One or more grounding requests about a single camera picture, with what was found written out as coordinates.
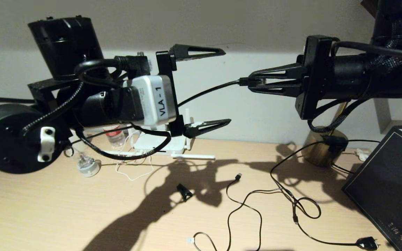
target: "white wall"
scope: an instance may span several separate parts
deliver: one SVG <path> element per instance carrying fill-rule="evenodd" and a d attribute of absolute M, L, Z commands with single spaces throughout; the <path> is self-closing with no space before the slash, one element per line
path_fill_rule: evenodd
<path fill-rule="evenodd" d="M 175 43 L 224 49 L 228 54 L 222 57 L 178 63 L 174 80 L 179 101 L 254 70 L 294 62 L 307 35 L 368 42 L 374 23 L 359 0 L 0 0 L 0 97 L 29 98 L 26 84 L 50 78 L 27 23 L 76 14 L 92 19 L 106 58 L 145 51 L 154 73 L 154 52 Z M 294 102 L 233 86 L 184 107 L 197 121 L 232 119 L 204 138 L 302 144 L 308 126 Z M 396 107 L 402 101 L 390 109 L 395 113 L 400 110 Z M 328 124 L 333 114 L 324 114 L 316 124 Z M 355 110 L 339 129 L 349 138 L 381 139 L 373 101 Z"/>

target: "desk surface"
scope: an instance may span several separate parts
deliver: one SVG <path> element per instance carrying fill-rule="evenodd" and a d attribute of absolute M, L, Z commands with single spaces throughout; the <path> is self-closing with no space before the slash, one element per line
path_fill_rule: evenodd
<path fill-rule="evenodd" d="M 104 137 L 94 142 L 110 148 Z M 187 238 L 199 231 L 208 233 L 218 250 L 225 250 L 227 217 L 238 206 L 226 197 L 227 184 L 237 173 L 243 174 L 229 189 L 236 200 L 255 189 L 274 189 L 268 172 L 291 151 L 285 145 L 197 139 L 190 153 L 215 154 L 216 161 L 153 156 L 156 171 L 135 181 L 116 173 L 112 160 L 104 157 L 100 172 L 91 178 L 81 175 L 75 162 L 64 156 L 32 174 L 0 172 L 0 250 L 187 251 L 195 250 Z M 343 154 L 337 162 L 347 169 L 360 163 L 353 154 Z M 131 177 L 149 170 L 148 159 L 139 166 L 120 168 Z M 313 220 L 299 213 L 303 229 L 313 237 L 354 243 L 373 236 L 382 245 L 379 250 L 393 249 L 340 190 L 345 176 L 304 163 L 303 158 L 285 162 L 276 174 L 295 196 L 319 202 L 321 218 Z M 186 203 L 178 203 L 179 183 L 195 193 Z M 247 204 L 263 216 L 262 251 L 359 250 L 308 238 L 292 222 L 291 204 L 280 193 L 254 194 Z M 315 213 L 314 206 L 306 203 L 305 207 Z M 257 248 L 259 220 L 248 208 L 231 217 L 231 250 Z M 202 235 L 196 243 L 203 251 L 213 250 Z"/>

